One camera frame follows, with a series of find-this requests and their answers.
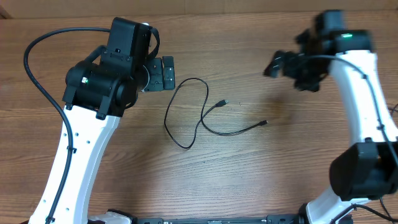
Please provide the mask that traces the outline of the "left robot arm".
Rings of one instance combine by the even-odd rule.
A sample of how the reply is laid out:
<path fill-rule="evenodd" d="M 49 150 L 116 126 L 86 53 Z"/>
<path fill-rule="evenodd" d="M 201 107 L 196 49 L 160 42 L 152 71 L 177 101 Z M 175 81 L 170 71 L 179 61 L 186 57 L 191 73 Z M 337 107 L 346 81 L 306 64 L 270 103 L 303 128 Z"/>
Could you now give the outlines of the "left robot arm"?
<path fill-rule="evenodd" d="M 175 88 L 174 59 L 150 46 L 159 32 L 149 24 L 117 17 L 107 33 L 106 45 L 67 72 L 62 104 L 55 105 L 60 142 L 30 223 L 137 223 L 116 209 L 89 215 L 91 191 L 106 146 L 138 94 Z"/>

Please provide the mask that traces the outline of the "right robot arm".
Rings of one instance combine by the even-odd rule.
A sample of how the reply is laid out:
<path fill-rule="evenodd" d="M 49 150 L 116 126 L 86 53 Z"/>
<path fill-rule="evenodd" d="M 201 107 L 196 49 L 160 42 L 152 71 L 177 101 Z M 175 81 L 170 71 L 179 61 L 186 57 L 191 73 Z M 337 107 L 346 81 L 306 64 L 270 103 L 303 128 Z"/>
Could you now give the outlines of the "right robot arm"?
<path fill-rule="evenodd" d="M 349 148 L 329 168 L 329 187 L 295 215 L 269 215 L 268 223 L 351 223 L 351 211 L 397 191 L 397 126 L 382 92 L 377 55 L 366 30 L 349 30 L 341 10 L 327 10 L 296 37 L 300 51 L 277 51 L 264 75 L 292 78 L 316 92 L 326 77 L 340 91 L 349 123 Z"/>

